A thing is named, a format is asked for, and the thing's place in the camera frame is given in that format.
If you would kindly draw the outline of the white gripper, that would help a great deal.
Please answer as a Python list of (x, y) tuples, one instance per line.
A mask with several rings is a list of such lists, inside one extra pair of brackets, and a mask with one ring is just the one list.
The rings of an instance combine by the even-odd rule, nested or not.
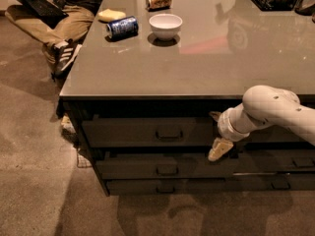
[(209, 115), (218, 122), (219, 134), (208, 154), (209, 161), (217, 161), (233, 148), (233, 142), (241, 141), (250, 135), (250, 118), (243, 107), (226, 109), (222, 114), (211, 111)]

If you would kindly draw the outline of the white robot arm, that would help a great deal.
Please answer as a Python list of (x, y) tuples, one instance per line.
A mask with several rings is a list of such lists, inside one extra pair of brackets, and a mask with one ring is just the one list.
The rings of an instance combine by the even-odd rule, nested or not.
[(249, 88), (242, 102), (217, 117), (219, 136), (208, 154), (216, 161), (228, 153), (236, 142), (247, 138), (256, 130), (273, 125), (281, 126), (311, 145), (315, 145), (315, 110), (300, 104), (298, 96), (289, 90), (269, 86)]

